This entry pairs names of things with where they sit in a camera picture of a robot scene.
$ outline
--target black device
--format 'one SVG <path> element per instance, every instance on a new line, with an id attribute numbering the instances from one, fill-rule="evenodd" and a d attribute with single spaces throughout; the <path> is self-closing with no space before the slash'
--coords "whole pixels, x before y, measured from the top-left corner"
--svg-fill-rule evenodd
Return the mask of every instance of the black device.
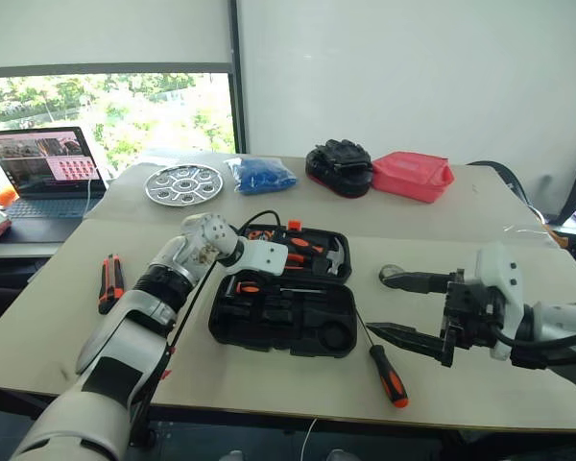
<path id="1" fill-rule="evenodd" d="M 0 166 L 19 195 L 3 243 L 64 241 L 107 190 L 79 127 L 0 131 Z"/>
<path id="2" fill-rule="evenodd" d="M 347 139 L 329 139 L 324 146 L 316 146 L 307 154 L 305 172 L 315 182 L 348 198 L 365 195 L 373 180 L 370 155 Z"/>
<path id="3" fill-rule="evenodd" d="M 279 277 L 242 271 L 223 278 L 209 316 L 220 343 L 292 355 L 343 357 L 356 345 L 356 308 L 343 285 L 351 272 L 340 233 L 251 225 L 244 235 L 288 246 Z"/>

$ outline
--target metal plate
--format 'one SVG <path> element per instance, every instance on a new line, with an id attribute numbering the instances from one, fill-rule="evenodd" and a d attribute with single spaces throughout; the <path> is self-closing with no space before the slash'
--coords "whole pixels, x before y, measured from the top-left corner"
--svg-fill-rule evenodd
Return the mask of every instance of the metal plate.
<path id="1" fill-rule="evenodd" d="M 189 206 L 212 199 L 222 184 L 219 171 L 205 165 L 186 164 L 155 172 L 145 182 L 145 193 L 158 204 Z"/>

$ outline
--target wire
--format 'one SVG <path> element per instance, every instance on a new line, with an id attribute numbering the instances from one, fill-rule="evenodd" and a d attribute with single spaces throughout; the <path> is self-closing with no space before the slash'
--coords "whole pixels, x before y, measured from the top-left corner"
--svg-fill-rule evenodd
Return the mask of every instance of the wire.
<path id="1" fill-rule="evenodd" d="M 311 425 L 309 425 L 309 429 L 305 434 L 305 440 L 303 440 L 303 446 L 300 448 L 300 461 L 303 461 L 303 455 L 305 454 L 305 446 L 307 445 L 307 439 L 309 439 L 309 434 L 311 433 L 311 429 L 314 427 L 316 421 L 318 421 L 318 418 L 314 418 L 314 421 L 311 422 Z"/>
<path id="2" fill-rule="evenodd" d="M 85 202 L 84 216 L 87 213 L 87 209 L 89 208 L 89 199 L 91 199 L 92 196 L 91 185 L 92 185 L 92 175 L 89 175 L 89 179 L 87 180 L 87 202 Z"/>
<path id="3" fill-rule="evenodd" d="M 489 324 L 489 327 L 491 328 L 492 335 L 497 340 L 512 348 L 552 350 L 576 346 L 576 334 L 561 339 L 553 339 L 551 341 L 520 341 L 504 335 L 497 325 Z"/>
<path id="4" fill-rule="evenodd" d="M 209 270 L 206 272 L 203 279 L 199 282 L 199 287 L 196 289 L 196 293 L 194 293 L 194 296 L 192 297 L 192 301 L 190 301 L 190 304 L 188 305 L 188 310 L 185 311 L 185 315 L 183 316 L 183 320 L 181 320 L 180 327 L 177 328 L 177 332 L 175 333 L 175 337 L 173 338 L 173 341 L 171 341 L 171 346 L 170 346 L 171 348 L 174 348 L 175 345 L 177 344 L 178 340 L 180 339 L 181 332 L 183 331 L 183 328 L 185 327 L 185 322 L 188 320 L 188 317 L 190 317 L 190 313 L 192 312 L 192 308 L 194 307 L 194 304 L 196 304 L 196 300 L 199 298 L 199 295 L 201 294 L 201 291 L 203 290 L 203 287 L 205 286 L 207 279 L 209 279 L 209 276 L 211 275 L 211 271 L 213 271 L 213 268 L 215 267 L 216 262 L 217 261 L 213 261 L 211 263 L 211 266 L 209 266 Z"/>
<path id="5" fill-rule="evenodd" d="M 358 320 L 361 323 L 361 326 L 363 327 L 363 330 L 365 331 L 365 334 L 367 335 L 367 337 L 369 338 L 369 342 L 372 343 L 372 346 L 374 345 L 374 342 L 372 340 L 372 336 L 369 334 L 369 330 L 367 329 L 367 326 L 365 325 L 365 322 L 363 322 L 363 318 L 361 317 L 360 312 L 358 311 L 357 308 L 354 308 L 354 310 L 356 311 L 356 316 L 358 317 Z"/>
<path id="6" fill-rule="evenodd" d="M 237 233 L 239 235 L 243 235 L 251 223 L 253 223 L 260 216 L 264 216 L 265 214 L 273 214 L 275 216 L 275 218 L 276 218 L 276 231 L 279 231 L 279 228 L 281 228 L 281 220 L 279 219 L 279 215 L 277 214 L 276 211 L 273 211 L 272 209 L 265 209 L 264 211 L 260 211 L 259 213 L 255 214 L 253 217 L 251 217 L 248 221 L 246 221 L 244 223 L 244 225 L 239 228 Z"/>

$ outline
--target red container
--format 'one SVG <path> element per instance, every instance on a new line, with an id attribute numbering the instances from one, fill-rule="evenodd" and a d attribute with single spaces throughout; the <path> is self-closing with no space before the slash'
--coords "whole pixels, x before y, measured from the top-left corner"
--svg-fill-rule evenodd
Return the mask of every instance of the red container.
<path id="1" fill-rule="evenodd" d="M 373 162 L 373 188 L 429 204 L 453 181 L 447 158 L 392 152 Z"/>

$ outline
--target white wall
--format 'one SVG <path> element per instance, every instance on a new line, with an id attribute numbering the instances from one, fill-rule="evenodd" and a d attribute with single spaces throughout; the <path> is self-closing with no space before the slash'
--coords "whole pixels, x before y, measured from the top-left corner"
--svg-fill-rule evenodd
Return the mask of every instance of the white wall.
<path id="1" fill-rule="evenodd" d="M 241 0 L 250 152 L 494 159 L 545 212 L 576 174 L 576 0 Z"/>
<path id="2" fill-rule="evenodd" d="M 0 0 L 0 67 L 231 62 L 227 0 Z"/>

